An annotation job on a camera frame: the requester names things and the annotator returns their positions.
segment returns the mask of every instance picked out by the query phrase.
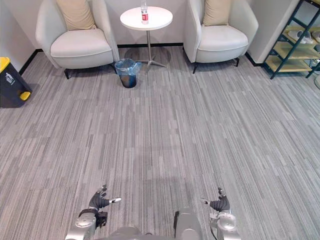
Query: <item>metal table leg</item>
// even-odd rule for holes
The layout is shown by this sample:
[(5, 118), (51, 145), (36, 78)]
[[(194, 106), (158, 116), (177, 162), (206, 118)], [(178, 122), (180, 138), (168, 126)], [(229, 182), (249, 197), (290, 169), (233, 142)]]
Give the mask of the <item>metal table leg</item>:
[(161, 67), (167, 67), (166, 65), (163, 65), (157, 61), (154, 61), (155, 56), (151, 57), (151, 45), (150, 45), (150, 31), (146, 31), (146, 41), (148, 43), (148, 57), (149, 60), (137, 60), (136, 62), (141, 62), (141, 63), (148, 63), (146, 66), (146, 71), (148, 71), (149, 67), (151, 64), (161, 66)]

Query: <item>plastic bottle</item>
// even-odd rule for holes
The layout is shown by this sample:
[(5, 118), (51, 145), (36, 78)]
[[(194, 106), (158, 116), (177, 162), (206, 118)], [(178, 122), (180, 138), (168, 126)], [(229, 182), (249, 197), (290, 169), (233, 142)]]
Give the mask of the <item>plastic bottle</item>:
[(149, 23), (147, 0), (141, 0), (142, 24)]

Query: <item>bottle label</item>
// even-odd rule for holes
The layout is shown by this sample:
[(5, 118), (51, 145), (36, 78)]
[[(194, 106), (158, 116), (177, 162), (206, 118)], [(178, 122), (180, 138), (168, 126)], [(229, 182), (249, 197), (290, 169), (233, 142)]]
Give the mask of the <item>bottle label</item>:
[(142, 21), (148, 21), (148, 13), (142, 13)]

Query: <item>armchair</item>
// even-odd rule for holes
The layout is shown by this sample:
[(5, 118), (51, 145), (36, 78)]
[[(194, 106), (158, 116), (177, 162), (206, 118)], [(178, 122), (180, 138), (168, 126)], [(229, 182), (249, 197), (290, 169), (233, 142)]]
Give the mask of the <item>armchair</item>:
[(67, 31), (56, 0), (41, 3), (35, 38), (56, 68), (85, 69), (112, 64), (120, 59), (105, 0), (88, 0), (96, 29)]
[(187, 0), (183, 48), (191, 63), (216, 63), (246, 53), (258, 30), (258, 21), (246, 0), (232, 0), (229, 25), (202, 26), (205, 0)]

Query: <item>trash can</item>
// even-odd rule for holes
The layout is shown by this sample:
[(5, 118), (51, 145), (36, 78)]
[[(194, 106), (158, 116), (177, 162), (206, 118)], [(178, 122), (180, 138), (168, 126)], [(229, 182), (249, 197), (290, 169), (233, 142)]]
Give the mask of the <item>trash can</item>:
[(137, 73), (140, 70), (141, 62), (125, 58), (117, 61), (114, 66), (116, 74), (119, 75), (121, 83), (125, 88), (130, 89), (137, 84)]
[(0, 57), (0, 107), (19, 108), (31, 93), (31, 88), (12, 66), (10, 59)]

